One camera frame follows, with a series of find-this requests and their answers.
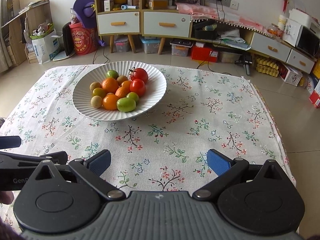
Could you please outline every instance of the finger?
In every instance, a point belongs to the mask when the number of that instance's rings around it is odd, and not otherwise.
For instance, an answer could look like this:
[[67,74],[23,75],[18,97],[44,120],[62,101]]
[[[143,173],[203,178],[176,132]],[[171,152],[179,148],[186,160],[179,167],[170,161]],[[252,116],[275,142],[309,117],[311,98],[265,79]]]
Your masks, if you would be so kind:
[[0,203],[9,205],[14,200],[12,191],[0,191]]

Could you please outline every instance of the white shopping bag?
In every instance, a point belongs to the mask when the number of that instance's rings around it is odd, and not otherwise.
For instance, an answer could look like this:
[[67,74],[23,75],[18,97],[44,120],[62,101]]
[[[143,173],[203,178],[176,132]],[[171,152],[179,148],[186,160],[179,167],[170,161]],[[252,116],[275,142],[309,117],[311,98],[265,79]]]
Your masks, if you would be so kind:
[[49,62],[59,53],[60,45],[58,37],[56,30],[53,30],[53,32],[44,38],[32,40],[39,64]]

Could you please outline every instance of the white drawer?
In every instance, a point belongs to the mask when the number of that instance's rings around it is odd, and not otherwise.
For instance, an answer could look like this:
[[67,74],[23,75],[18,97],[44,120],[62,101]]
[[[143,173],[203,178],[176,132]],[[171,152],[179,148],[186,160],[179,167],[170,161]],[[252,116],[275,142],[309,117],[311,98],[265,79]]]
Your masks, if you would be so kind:
[[144,34],[189,37],[190,14],[144,12]]
[[139,12],[118,12],[98,15],[99,34],[139,33]]
[[285,62],[290,53],[290,48],[258,33],[254,33],[251,41],[251,49],[267,54]]
[[313,65],[315,64],[311,59],[308,59],[293,49],[291,50],[286,62],[308,74],[311,72]]

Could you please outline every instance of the black microwave door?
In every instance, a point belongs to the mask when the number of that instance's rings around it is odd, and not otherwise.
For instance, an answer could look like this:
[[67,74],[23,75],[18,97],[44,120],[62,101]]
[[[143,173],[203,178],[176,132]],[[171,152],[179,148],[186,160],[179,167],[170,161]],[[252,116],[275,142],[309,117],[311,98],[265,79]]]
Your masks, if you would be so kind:
[[303,27],[297,47],[315,57],[320,49],[320,39],[308,28]]

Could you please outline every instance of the red tomato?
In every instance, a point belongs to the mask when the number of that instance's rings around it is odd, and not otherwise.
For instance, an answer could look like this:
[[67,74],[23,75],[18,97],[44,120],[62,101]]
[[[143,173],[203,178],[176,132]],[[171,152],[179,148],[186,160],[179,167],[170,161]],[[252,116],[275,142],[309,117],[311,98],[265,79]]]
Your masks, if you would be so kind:
[[132,81],[141,79],[144,83],[148,82],[148,73],[143,68],[132,68],[129,72],[131,73],[130,78]]
[[142,97],[146,92],[146,85],[141,79],[135,79],[130,85],[130,92],[135,92],[139,97]]

